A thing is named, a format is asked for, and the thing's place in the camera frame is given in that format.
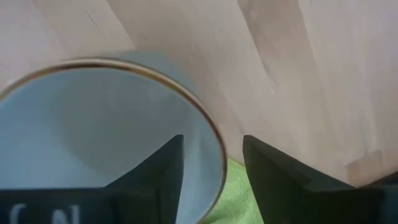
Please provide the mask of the teal mug with white interior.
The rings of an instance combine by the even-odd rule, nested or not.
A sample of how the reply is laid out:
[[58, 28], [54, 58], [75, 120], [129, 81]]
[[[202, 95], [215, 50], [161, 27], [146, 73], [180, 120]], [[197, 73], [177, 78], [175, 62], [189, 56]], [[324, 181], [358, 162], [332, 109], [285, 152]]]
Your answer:
[[177, 224], [197, 224], [226, 179], [215, 120], [166, 60], [78, 58], [0, 90], [0, 189], [103, 187], [183, 136]]

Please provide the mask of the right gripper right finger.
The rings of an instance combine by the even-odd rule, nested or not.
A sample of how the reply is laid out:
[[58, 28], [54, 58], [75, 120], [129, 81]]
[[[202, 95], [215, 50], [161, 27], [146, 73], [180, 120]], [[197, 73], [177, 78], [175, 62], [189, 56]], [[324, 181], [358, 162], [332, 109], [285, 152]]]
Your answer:
[[266, 224], [382, 224], [383, 192], [356, 189], [251, 135], [243, 137], [248, 179]]

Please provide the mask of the green microfibre cloth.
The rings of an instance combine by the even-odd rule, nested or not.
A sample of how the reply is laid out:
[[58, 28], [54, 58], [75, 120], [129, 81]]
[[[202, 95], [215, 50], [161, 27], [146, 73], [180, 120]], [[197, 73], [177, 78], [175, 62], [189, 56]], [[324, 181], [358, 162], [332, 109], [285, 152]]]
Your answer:
[[264, 224], [245, 167], [228, 159], [223, 192], [200, 224]]

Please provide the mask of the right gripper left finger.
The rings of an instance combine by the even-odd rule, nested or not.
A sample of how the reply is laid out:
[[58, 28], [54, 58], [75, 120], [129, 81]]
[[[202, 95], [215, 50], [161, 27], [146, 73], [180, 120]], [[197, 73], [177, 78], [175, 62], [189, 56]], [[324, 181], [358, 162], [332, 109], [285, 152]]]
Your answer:
[[117, 190], [116, 224], [176, 224], [184, 170], [184, 136], [178, 134], [137, 167], [106, 186]]

